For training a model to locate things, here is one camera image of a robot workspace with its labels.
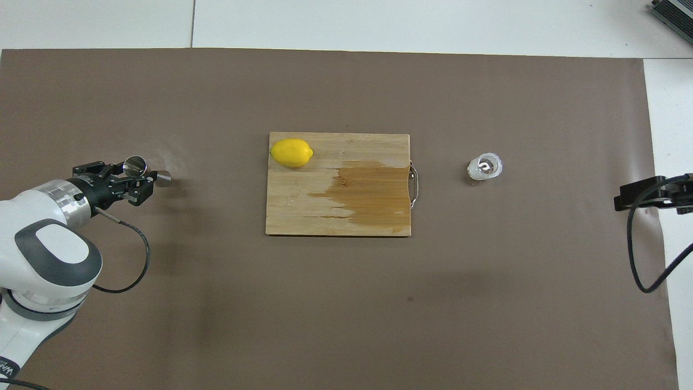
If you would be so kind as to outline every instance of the brown mat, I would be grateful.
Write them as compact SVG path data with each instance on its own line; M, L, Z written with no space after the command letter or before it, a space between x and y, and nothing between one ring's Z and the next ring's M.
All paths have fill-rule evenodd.
M618 187L653 175L642 61L228 49L5 50L0 197L132 154L148 276L90 293L21 379L56 389L675 389L666 289ZM408 238L265 235L270 131L411 135ZM483 152L503 174L465 180ZM663 265L656 213L640 268ZM99 284L139 238L99 218Z

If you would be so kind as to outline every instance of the cable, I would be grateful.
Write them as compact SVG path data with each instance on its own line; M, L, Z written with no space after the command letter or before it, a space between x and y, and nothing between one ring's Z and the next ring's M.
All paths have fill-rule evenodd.
M137 232L137 234L140 237L142 237L142 241L144 241L144 248L145 248L146 253L147 253L146 258L144 260L144 267L142 268L142 272L139 274L139 277L131 285L129 285L123 289L118 289L118 290L111 290L111 289L107 289L105 287L101 287L98 285L92 286L93 288L95 288L99 291L107 292L109 294L119 294L119 293L126 292L126 291L130 290L131 288L137 286L137 284L139 284L139 282L142 280L142 278L144 278L144 274L147 273L147 269L149 268L149 262L150 262L151 257L152 257L152 251L149 247L149 241L147 241L147 237L144 236L144 233L142 233L142 231L140 229L135 228L133 225L130 225L129 223L127 223L125 221L121 221L120 219L114 217L113 215L108 214L107 212L103 211L99 207L95 207L95 209L96 209L97 213L103 215L104 217L107 217L108 219L112 220L113 222L117 222L123 226L126 226L130 229L133 229L135 232Z
M0 383L15 384L17 386L28 387L29 389L35 389L35 390L50 390L48 387L43 387L43 386L39 386L38 384L35 384L35 383L24 382L23 380L16 380L16 379L0 378Z
M644 287L642 285L642 282L640 281L640 276L638 276L638 270L635 268L635 259L633 258L633 216L635 215L635 209L638 208L638 206L645 200L646 197L648 197L650 194L652 194L656 189L663 187L667 184L678 182L678 181L688 181L690 180L690 175L688 173L681 175L681 176L674 176L673 178L668 178L661 183L657 183L654 185L651 185L650 187L646 188L643 192L638 195L637 198L633 201L633 204L631 205L631 209L628 211L628 221L626 223L626 240L628 241L628 258L631 263L631 271L633 272L633 277L635 278L635 283L638 285L638 289L640 291L648 294L653 292L654 290L659 287L659 285L664 282L664 279L669 276L669 274L678 266L683 259L685 259L691 252L693 252L693 243L691 243L689 246L686 247L681 253L676 256L674 261L667 266L667 268L662 272L661 275L652 283L652 286L650 287Z

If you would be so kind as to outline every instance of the lemon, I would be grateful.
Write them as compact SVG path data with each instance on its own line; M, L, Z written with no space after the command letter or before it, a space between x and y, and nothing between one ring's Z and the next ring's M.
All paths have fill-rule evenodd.
M285 138L277 141L270 149L270 155L279 164L297 168L304 166L313 156L308 142L298 138Z

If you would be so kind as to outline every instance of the white table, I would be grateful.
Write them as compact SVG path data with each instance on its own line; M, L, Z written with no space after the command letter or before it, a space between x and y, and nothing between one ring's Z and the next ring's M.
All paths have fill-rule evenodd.
M693 46L647 0L1 0L0 48L246 47L646 58L655 170L693 172ZM661 212L670 261L693 214ZM682 390L693 389L693 259L669 277Z

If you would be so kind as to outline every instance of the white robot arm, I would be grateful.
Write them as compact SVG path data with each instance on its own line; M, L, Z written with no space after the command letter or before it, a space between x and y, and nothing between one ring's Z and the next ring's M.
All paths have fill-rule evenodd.
M33 351L67 327L94 285L101 255L76 229L115 201L142 204L157 179L165 184L170 175L147 171L134 156L75 167L72 178L0 201L0 380L16 378Z

